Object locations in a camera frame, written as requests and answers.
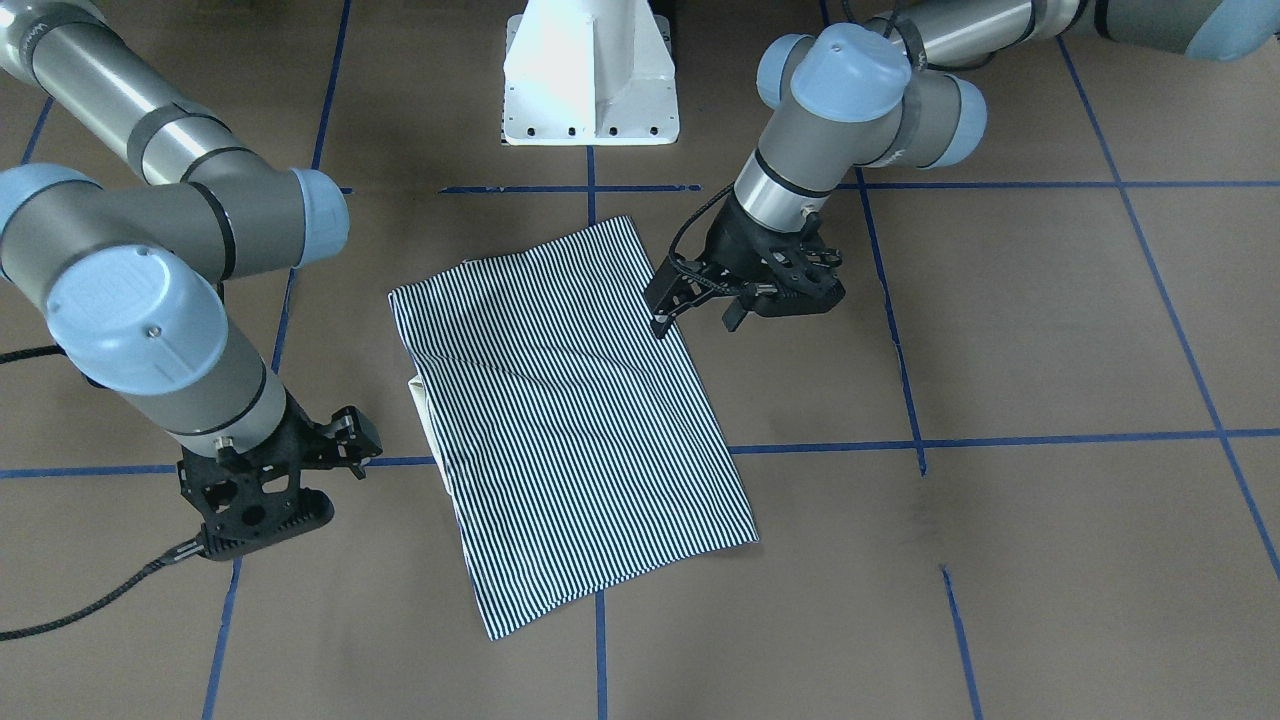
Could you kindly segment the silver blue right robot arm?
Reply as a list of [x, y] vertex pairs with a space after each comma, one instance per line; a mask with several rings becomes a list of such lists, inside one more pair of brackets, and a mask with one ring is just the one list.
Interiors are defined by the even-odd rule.
[[3, 69], [65, 106], [140, 177], [105, 190], [67, 167], [3, 173], [3, 277], [91, 380], [183, 450], [202, 524], [187, 553], [237, 559], [328, 524], [306, 470], [356, 477], [380, 454], [355, 407], [316, 423], [228, 316], [219, 284], [335, 256], [339, 187], [275, 170], [137, 56], [91, 1], [5, 1]]

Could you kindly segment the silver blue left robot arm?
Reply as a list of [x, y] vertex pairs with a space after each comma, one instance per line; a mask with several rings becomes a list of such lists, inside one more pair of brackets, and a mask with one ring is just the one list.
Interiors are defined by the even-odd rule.
[[822, 314], [845, 296], [841, 252], [820, 209], [855, 167], [936, 169], [968, 158], [987, 126], [959, 76], [1018, 45], [1088, 29], [1101, 38], [1233, 61], [1277, 33], [1275, 1], [919, 1], [819, 35], [786, 35], [756, 90], [772, 118], [694, 259], [669, 249], [644, 299], [657, 338], [676, 316], [727, 299], [730, 331], [751, 315]]

